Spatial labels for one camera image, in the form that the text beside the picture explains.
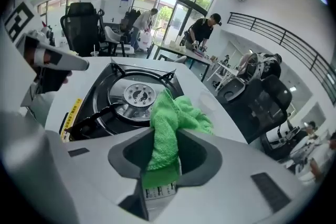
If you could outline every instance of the burner cap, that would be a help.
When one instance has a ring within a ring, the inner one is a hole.
[[[124,90],[123,97],[127,104],[135,108],[147,108],[155,102],[156,93],[147,84],[135,83]]]

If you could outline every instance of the black metal railing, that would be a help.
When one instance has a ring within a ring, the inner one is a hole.
[[[230,13],[228,24],[240,26],[269,38],[296,56],[319,80],[333,105],[336,104],[336,72],[314,48],[281,26],[241,13]]]

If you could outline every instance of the glass door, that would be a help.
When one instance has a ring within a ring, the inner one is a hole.
[[[176,0],[157,0],[155,8],[157,8],[159,12],[153,18],[151,29],[153,41],[162,42],[164,40],[175,6]]]
[[[176,3],[164,35],[165,44],[169,44],[171,41],[176,41],[188,9],[189,7],[182,5],[182,3]]]

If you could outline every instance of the man in white shirt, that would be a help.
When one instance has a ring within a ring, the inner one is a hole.
[[[309,154],[307,164],[302,167],[297,167],[297,177],[305,185],[310,185],[323,178],[328,172],[336,150],[336,133],[333,133],[327,143],[316,146],[316,148]]]
[[[149,23],[151,16],[157,14],[158,9],[153,8],[146,12],[143,12],[133,24],[133,34],[131,37],[131,46],[136,50],[138,48],[138,34],[140,30],[149,30]]]

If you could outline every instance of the white label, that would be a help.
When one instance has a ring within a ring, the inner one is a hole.
[[[160,199],[176,194],[176,181],[161,187],[147,188],[143,191],[145,200]]]

